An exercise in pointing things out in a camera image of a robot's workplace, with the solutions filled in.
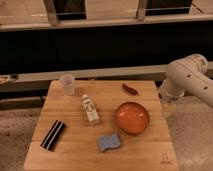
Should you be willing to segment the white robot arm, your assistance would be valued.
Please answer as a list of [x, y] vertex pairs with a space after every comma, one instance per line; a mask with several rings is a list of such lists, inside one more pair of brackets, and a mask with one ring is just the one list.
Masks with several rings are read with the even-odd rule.
[[159, 88], [165, 117], [175, 111], [176, 101], [182, 98], [185, 92], [213, 108], [213, 80], [205, 75], [207, 70], [208, 61], [201, 54], [189, 55], [166, 66], [166, 78]]

